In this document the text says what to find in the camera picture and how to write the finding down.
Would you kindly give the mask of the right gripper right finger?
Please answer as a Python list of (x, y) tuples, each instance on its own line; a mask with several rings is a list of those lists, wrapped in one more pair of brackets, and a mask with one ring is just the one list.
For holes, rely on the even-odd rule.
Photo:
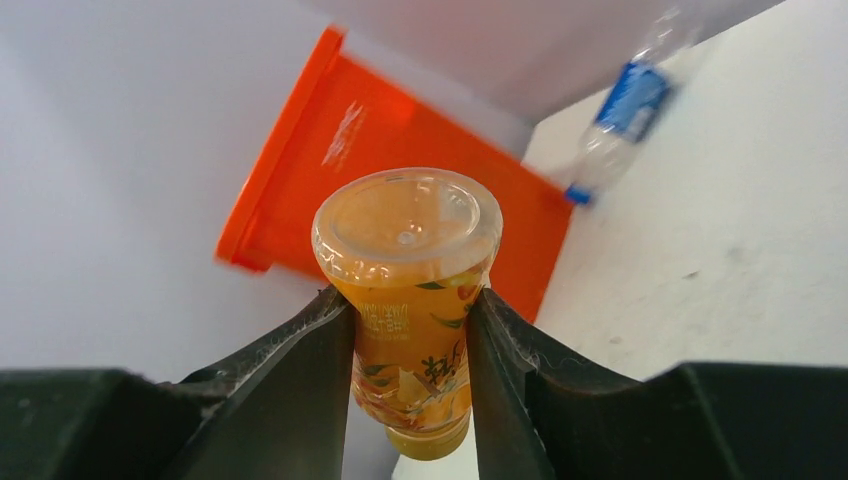
[(484, 290), (466, 323), (483, 479), (843, 479), (847, 372), (598, 365)]

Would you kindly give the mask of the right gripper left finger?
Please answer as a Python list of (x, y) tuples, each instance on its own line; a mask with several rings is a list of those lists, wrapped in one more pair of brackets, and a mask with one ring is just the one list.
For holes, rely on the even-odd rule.
[(184, 380), (1, 374), (5, 479), (338, 479), (354, 309), (334, 288)]

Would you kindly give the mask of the orange juice bottle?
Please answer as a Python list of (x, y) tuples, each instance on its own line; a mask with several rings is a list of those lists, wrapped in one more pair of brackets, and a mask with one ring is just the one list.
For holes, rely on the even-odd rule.
[(466, 323), (502, 230), (483, 185), (434, 168), (365, 176), (315, 214), (315, 258), (356, 314), (353, 397), (406, 457), (446, 457), (467, 435)]

